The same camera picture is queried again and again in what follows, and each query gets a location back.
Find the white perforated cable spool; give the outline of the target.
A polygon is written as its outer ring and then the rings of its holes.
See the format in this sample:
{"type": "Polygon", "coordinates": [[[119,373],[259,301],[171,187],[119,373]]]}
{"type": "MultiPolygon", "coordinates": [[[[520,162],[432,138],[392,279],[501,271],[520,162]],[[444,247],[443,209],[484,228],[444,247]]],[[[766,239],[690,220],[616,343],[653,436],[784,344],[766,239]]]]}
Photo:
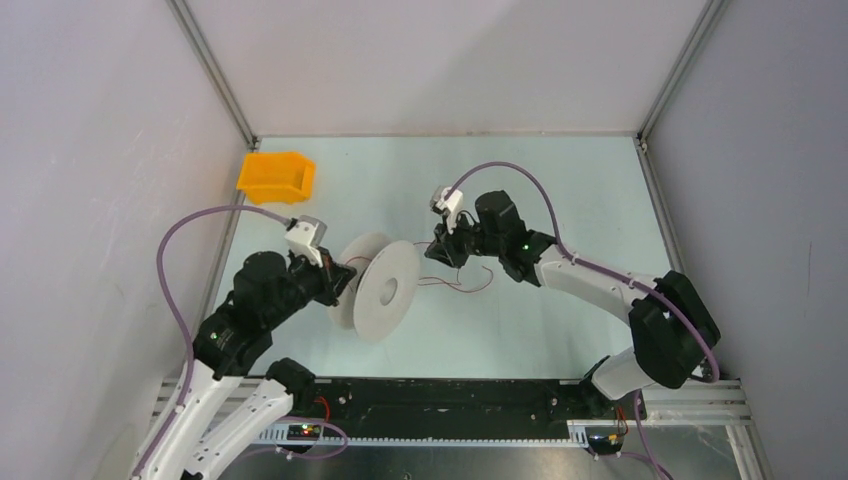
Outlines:
{"type": "Polygon", "coordinates": [[[415,246],[380,232],[363,234],[340,260],[356,270],[353,280],[327,309],[334,324],[366,342],[386,339],[408,312],[418,288],[421,261],[415,246]]]}

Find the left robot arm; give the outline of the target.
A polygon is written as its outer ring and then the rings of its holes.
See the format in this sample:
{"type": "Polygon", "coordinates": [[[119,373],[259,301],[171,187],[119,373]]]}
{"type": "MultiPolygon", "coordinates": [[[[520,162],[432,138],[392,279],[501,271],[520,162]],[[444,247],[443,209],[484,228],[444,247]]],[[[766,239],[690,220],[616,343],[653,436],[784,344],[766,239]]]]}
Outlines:
{"type": "Polygon", "coordinates": [[[356,275],[325,249],[304,256],[259,252],[236,273],[225,302],[192,341],[184,374],[137,454],[133,479],[217,479],[277,420],[316,403],[315,376],[291,358],[274,362],[220,423],[220,407],[272,345],[272,333],[312,302],[336,306],[356,275]]]}

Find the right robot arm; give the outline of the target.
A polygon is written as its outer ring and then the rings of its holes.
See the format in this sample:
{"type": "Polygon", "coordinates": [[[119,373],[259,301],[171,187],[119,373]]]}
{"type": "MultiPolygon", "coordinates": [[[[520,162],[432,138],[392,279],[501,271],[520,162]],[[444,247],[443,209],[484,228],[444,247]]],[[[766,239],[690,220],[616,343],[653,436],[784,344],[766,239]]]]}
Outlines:
{"type": "Polygon", "coordinates": [[[448,187],[436,190],[430,207],[441,220],[426,258],[460,269],[472,256],[493,257],[512,280],[573,295],[630,329],[631,347],[602,358],[578,384],[591,416],[610,416],[623,397],[647,386],[678,389],[702,362],[717,368],[720,330],[684,274],[651,277],[566,254],[556,237],[527,228],[502,190],[476,200],[476,220],[463,217],[462,194],[448,187]]]}

